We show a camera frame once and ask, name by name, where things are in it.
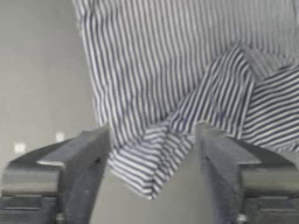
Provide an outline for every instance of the gray wall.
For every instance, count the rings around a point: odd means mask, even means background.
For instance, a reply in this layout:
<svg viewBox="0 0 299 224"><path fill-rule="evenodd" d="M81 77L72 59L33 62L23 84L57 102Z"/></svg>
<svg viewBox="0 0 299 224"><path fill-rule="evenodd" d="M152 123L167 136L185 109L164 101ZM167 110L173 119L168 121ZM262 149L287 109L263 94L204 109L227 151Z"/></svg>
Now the gray wall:
<svg viewBox="0 0 299 224"><path fill-rule="evenodd" d="M0 3L0 170L28 150L51 144L55 132L76 136L95 125L88 68L71 0ZM197 224L201 196L195 154L156 201L139 198L105 176L92 223Z"/></svg>

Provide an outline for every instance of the striped shirt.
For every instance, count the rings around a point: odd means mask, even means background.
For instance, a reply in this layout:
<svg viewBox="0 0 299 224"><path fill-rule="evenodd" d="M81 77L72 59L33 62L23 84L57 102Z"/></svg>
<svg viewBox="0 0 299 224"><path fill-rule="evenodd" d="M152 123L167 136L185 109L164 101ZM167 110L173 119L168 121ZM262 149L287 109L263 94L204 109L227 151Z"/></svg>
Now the striped shirt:
<svg viewBox="0 0 299 224"><path fill-rule="evenodd" d="M112 172L153 199L207 122L299 151L299 0L72 0Z"/></svg>

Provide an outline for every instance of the blue and white striped cloth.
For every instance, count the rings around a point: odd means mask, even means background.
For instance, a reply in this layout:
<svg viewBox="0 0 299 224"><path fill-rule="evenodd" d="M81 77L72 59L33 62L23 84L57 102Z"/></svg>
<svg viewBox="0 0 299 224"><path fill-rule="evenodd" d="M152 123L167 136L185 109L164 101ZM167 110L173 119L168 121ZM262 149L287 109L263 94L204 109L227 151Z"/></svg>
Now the blue and white striped cloth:
<svg viewBox="0 0 299 224"><path fill-rule="evenodd" d="M299 151L299 0L72 0L113 173L153 199L208 122Z"/></svg>

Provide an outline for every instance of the striped fabric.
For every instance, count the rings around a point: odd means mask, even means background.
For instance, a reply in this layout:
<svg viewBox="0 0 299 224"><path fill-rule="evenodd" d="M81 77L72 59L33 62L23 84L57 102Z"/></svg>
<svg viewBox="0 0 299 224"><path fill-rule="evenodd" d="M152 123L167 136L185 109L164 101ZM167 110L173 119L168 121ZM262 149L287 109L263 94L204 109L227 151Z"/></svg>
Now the striped fabric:
<svg viewBox="0 0 299 224"><path fill-rule="evenodd" d="M72 0L113 173L153 199L208 122L298 149L299 0Z"/></svg>

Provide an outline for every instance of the gray surface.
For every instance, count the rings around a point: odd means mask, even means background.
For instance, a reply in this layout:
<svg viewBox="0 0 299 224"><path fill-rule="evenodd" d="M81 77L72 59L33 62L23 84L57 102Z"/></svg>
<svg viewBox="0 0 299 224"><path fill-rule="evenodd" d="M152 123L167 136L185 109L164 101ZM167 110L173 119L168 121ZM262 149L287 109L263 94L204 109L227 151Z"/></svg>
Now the gray surface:
<svg viewBox="0 0 299 224"><path fill-rule="evenodd" d="M29 149L93 127L91 86L71 0L0 3L0 170L15 142ZM139 198L111 174L92 224L199 224L199 165L192 153L156 201Z"/></svg>

